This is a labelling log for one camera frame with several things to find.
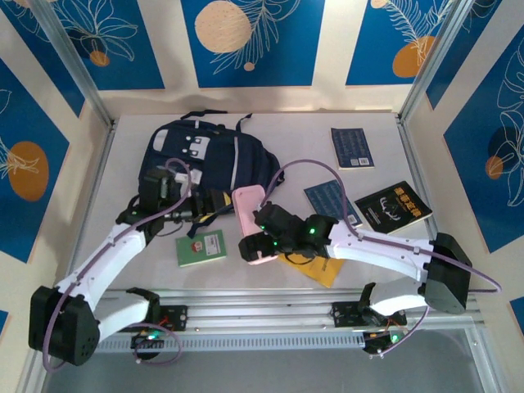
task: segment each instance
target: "white tabletop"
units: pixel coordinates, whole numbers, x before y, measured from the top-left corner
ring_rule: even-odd
[[[100,245],[138,191],[138,171],[152,133],[161,125],[180,115],[125,115],[120,118],[115,139],[102,176],[93,210],[81,242],[81,264]],[[203,120],[235,127],[242,115],[207,115]],[[330,128],[363,128],[375,163],[374,169],[339,171],[348,197],[360,197],[402,180],[413,186],[404,148],[396,127],[395,116],[389,113],[281,113],[258,114],[242,123],[242,132],[255,135],[266,149],[277,156],[280,164],[300,158],[320,160],[337,167]],[[304,188],[332,180],[325,169],[311,164],[296,165],[286,171],[286,181],[278,187],[271,201],[293,214],[306,218],[314,213]],[[365,223],[361,228],[369,228]],[[174,224],[167,224],[165,231]],[[189,229],[170,237],[158,237],[137,255],[111,285],[112,289],[143,287],[159,289],[296,289],[322,287],[280,260],[258,266],[248,265],[237,248],[240,231],[234,215],[220,217],[204,231],[224,231],[228,256],[192,267],[179,268],[174,239]],[[427,237],[424,222],[413,224],[396,233],[400,237]],[[347,261],[333,287],[361,288],[369,282],[387,282],[399,274],[372,265]]]

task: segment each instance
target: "green card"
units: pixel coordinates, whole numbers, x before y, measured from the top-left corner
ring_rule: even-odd
[[[223,258],[227,255],[221,230],[200,233],[193,239],[176,239],[178,266],[189,266]]]

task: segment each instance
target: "yellow cloth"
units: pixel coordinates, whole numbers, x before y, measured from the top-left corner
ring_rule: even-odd
[[[302,255],[291,254],[289,255],[289,259],[297,263],[292,264],[286,260],[284,255],[280,255],[279,258],[306,276],[320,282],[327,288],[331,288],[331,285],[333,285],[338,272],[340,272],[341,267],[345,262],[344,260],[326,260],[325,258],[317,257],[308,264],[301,264],[306,262],[309,258],[305,258]]]

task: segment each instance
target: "beige circle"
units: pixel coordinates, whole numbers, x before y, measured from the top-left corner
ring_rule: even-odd
[[[388,2],[389,2],[389,0],[371,0],[371,7],[373,7],[373,8],[382,8]]]
[[[16,4],[19,6],[22,6],[23,8],[29,8],[29,4],[27,3],[27,0],[13,0]],[[47,0],[47,2],[55,2],[56,0]]]
[[[196,16],[198,40],[214,53],[234,52],[251,37],[251,23],[239,6],[223,0],[210,2]]]
[[[246,71],[253,71],[254,69],[255,69],[255,65],[253,63],[251,63],[250,61],[248,61],[244,65],[244,70],[246,70]]]

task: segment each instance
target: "book cover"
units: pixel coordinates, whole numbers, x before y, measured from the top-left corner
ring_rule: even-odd
[[[292,268],[302,272],[314,281],[319,282],[326,288],[331,288],[335,278],[337,278],[338,272],[341,271],[342,265],[345,260],[334,260],[321,258],[317,256],[308,263],[308,258],[302,255],[291,254],[288,256],[289,260],[286,260],[284,255],[280,255],[278,258],[283,260],[286,264]]]
[[[342,220],[341,188],[336,180],[306,188],[304,192],[317,215]],[[347,197],[346,205],[350,224],[355,227],[362,225],[362,220]]]
[[[373,168],[373,158],[363,129],[331,129],[338,169]]]
[[[189,266],[223,258],[227,255],[221,230],[197,234],[193,239],[176,239],[178,266]]]
[[[380,233],[393,233],[433,213],[405,181],[361,198],[355,204],[371,228]]]

